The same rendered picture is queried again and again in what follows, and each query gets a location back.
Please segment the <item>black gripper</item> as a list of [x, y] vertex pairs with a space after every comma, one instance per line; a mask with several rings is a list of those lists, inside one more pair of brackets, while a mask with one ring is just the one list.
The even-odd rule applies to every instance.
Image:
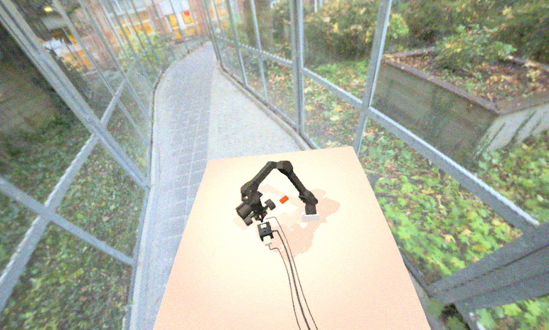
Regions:
[[[266, 206], [263, 207], [263, 205], [261, 205], [261, 207], [258, 209], [253, 208], [253, 212], [249, 214], [245, 220], [243, 220], [247, 227], [249, 227], [253, 223], [251, 218], [254, 218], [255, 221], [263, 220], [264, 217], [268, 214], [268, 208], [270, 209], [270, 211], [273, 211], [276, 208], [276, 205], [272, 202], [271, 199], [265, 201], [264, 204], [266, 204]], [[259, 217], [259, 215], [261, 218]]]

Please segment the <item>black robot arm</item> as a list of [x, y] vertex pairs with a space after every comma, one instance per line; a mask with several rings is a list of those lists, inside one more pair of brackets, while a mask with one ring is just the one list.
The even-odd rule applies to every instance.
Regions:
[[301, 201], [303, 201], [303, 203], [306, 204], [306, 215], [316, 215], [316, 204], [318, 203], [318, 199], [315, 198], [314, 194], [306, 189], [303, 183], [299, 180], [297, 175], [294, 173], [294, 169], [290, 161], [268, 161], [253, 179], [242, 185], [240, 187], [242, 203], [235, 208], [237, 214], [245, 220], [252, 212], [253, 208], [258, 209], [261, 207], [262, 203], [260, 197], [263, 196], [263, 194], [257, 190], [262, 181], [273, 169], [278, 169], [282, 174], [287, 176], [294, 187], [298, 190], [298, 197]]

